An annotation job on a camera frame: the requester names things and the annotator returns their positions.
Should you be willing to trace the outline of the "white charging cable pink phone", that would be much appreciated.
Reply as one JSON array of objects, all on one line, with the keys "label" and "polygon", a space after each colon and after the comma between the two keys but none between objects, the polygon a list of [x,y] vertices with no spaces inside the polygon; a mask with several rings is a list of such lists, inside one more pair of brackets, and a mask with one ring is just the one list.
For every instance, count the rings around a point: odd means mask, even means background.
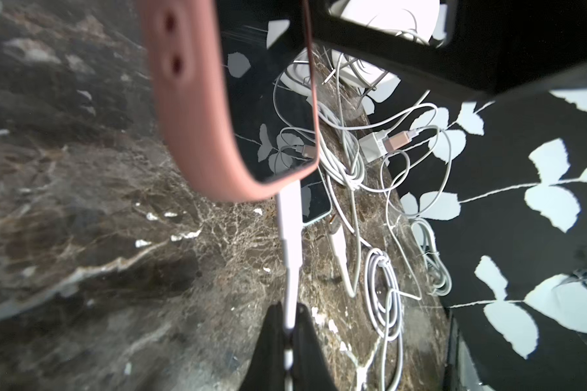
[{"label": "white charging cable pink phone", "polygon": [[300,268],[303,265],[303,212],[302,193],[299,181],[283,187],[277,194],[277,221],[283,249],[285,273],[285,296],[282,301],[283,330],[285,334],[284,390],[293,390],[291,375],[294,361],[292,335],[296,325]]}]

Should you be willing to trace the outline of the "phone with mint case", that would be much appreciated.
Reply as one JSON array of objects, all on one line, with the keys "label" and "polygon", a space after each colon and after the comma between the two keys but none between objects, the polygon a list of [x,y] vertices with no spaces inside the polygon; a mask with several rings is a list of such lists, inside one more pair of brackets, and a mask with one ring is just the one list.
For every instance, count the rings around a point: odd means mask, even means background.
[{"label": "phone with mint case", "polygon": [[320,169],[301,181],[303,226],[310,226],[331,215],[332,201]]}]

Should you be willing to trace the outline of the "phone with pink case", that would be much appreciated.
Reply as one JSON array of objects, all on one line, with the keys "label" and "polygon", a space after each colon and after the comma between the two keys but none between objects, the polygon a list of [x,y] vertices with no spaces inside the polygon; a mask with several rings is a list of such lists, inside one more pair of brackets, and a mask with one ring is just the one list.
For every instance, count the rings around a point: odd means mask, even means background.
[{"label": "phone with pink case", "polygon": [[267,199],[319,164],[306,1],[139,1],[158,127],[189,186]]}]

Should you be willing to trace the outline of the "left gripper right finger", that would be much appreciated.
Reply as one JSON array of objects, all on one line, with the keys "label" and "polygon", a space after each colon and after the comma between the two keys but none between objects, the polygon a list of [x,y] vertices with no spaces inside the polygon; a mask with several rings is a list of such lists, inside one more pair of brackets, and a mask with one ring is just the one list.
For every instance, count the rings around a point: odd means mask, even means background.
[{"label": "left gripper right finger", "polygon": [[311,312],[302,303],[297,304],[291,343],[294,355],[291,369],[293,390],[337,390],[316,335]]}]

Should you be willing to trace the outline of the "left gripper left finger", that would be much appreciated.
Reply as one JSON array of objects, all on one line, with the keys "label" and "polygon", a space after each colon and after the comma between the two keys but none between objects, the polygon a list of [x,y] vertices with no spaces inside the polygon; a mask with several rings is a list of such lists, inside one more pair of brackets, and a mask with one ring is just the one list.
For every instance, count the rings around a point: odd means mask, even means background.
[{"label": "left gripper left finger", "polygon": [[285,334],[282,304],[269,306],[239,391],[285,389]]}]

